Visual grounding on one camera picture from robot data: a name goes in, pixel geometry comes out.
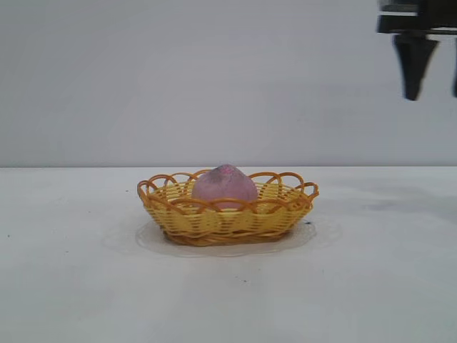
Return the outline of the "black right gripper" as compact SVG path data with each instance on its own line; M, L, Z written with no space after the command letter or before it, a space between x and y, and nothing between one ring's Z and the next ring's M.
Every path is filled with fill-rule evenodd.
M438 41L401 33L456 35L456 0L378 1L376 31L393 36L401 75L403 97L416 101Z

